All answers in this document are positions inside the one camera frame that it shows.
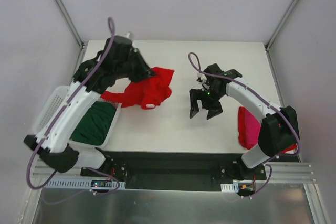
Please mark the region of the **white plastic basket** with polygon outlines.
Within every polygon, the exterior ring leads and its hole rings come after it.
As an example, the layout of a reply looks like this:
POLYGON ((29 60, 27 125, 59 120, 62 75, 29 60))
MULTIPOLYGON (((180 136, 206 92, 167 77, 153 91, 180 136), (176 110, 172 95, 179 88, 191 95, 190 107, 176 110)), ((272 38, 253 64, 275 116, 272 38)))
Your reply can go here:
POLYGON ((33 126, 33 134, 37 136, 43 136, 49 126, 49 123, 52 122, 53 118, 63 105, 69 105, 50 131, 52 138, 46 140, 44 144, 42 144, 42 147, 50 146, 52 151, 60 152, 64 147, 66 147, 67 143, 71 146, 79 146, 81 148, 103 148, 108 143, 121 110, 121 103, 106 101, 100 98, 100 95, 96 92, 87 92, 85 87, 82 87, 75 97, 68 102, 67 100, 75 92, 78 86, 79 82, 72 83, 70 86, 58 86, 43 106, 33 126), (104 143, 102 145, 95 146, 74 142, 70 139, 60 141, 60 136, 69 137, 73 133, 84 114, 96 101, 110 103, 117 109, 104 143))

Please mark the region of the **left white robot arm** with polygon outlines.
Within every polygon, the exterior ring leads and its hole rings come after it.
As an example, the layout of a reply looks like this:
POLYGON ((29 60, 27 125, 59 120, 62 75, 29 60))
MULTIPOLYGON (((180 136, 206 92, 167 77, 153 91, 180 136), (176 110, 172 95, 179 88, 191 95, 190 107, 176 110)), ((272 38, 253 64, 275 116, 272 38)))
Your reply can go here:
POLYGON ((111 163, 101 148, 70 143, 70 136, 89 108, 118 79, 140 82, 154 75, 134 47, 131 33, 108 38, 94 58, 79 65, 65 99, 45 127, 27 135, 24 143, 59 173, 79 166, 93 168, 99 176, 109 174, 111 163))

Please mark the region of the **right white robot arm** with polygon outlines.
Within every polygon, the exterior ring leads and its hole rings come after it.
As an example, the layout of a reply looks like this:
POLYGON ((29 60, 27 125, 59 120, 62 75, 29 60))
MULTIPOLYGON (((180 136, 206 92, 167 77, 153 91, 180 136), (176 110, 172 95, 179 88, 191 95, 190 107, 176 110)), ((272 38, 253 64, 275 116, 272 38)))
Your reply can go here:
POLYGON ((248 179, 255 169, 299 141, 297 114, 293 107, 273 105, 254 91, 235 69, 223 71, 218 64, 208 66, 198 78, 203 87, 190 89, 190 118, 200 109, 207 110, 207 119, 222 113, 220 99, 228 96, 238 101, 260 124, 257 144, 235 162, 225 167, 231 179, 248 179))

